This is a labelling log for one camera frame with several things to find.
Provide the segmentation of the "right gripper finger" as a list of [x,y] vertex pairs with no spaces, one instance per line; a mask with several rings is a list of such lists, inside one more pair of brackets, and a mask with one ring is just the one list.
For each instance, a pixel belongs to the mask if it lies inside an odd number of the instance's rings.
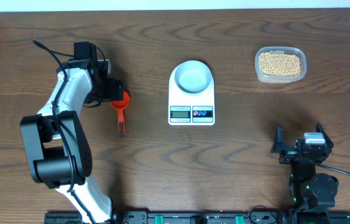
[[325,133],[322,125],[320,122],[317,122],[317,125],[316,125],[316,132],[317,133],[321,133],[323,135],[323,138],[325,140],[325,144],[326,146],[333,146],[333,141],[328,137],[328,135]]
[[276,133],[274,137],[274,143],[272,146],[273,151],[281,151],[283,148],[283,127],[280,123],[277,124]]

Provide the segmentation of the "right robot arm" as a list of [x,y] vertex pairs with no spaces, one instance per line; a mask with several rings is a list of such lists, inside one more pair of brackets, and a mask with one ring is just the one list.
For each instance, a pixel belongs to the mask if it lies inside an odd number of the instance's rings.
[[283,127],[278,124],[271,148],[281,164],[291,167],[288,187],[294,207],[288,210],[287,219],[289,223],[329,223],[329,209],[335,206],[339,181],[332,175],[317,173],[316,167],[328,158],[334,144],[320,123],[315,132],[303,137],[294,146],[285,146]]

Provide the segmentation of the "red measuring scoop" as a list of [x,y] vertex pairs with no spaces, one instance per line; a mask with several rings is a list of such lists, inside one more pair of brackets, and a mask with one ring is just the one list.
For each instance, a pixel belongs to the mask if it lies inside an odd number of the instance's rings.
[[124,137],[126,135],[124,110],[129,106],[131,102],[131,97],[126,90],[123,91],[122,95],[122,100],[110,102],[111,106],[117,111],[117,123],[120,137]]

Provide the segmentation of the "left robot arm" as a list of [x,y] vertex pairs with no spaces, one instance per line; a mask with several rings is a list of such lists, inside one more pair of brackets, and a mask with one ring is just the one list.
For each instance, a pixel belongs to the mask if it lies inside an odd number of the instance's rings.
[[121,212],[92,175],[90,145],[80,122],[85,104],[111,90],[122,99],[122,84],[109,79],[109,60],[70,60],[57,70],[48,102],[20,123],[32,179],[64,195],[82,223],[121,223]]

